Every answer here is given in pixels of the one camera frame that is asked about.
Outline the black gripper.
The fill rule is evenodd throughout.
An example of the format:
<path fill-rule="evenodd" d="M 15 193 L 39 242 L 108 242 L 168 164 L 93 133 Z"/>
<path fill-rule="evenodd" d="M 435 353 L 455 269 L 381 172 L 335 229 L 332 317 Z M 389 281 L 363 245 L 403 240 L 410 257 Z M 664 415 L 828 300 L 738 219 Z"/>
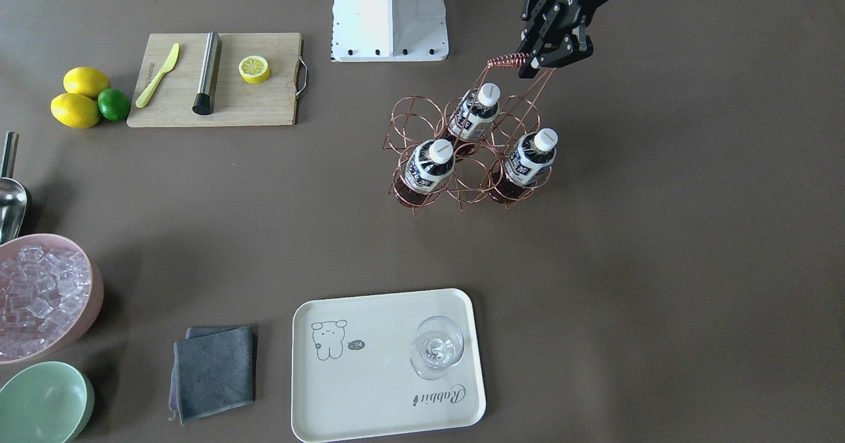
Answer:
<path fill-rule="evenodd" d="M 525 0 L 524 27 L 516 51 L 522 63 L 520 79 L 562 68 L 591 57 L 593 43 L 586 34 L 595 10 L 608 0 Z"/>

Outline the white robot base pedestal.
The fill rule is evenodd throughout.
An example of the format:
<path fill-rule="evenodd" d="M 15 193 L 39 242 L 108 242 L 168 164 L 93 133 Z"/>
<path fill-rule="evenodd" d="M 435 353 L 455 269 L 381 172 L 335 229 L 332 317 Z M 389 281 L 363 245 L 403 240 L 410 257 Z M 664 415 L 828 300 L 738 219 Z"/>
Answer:
<path fill-rule="evenodd" d="M 450 54 L 445 0 L 334 0 L 334 62 L 429 62 Z"/>

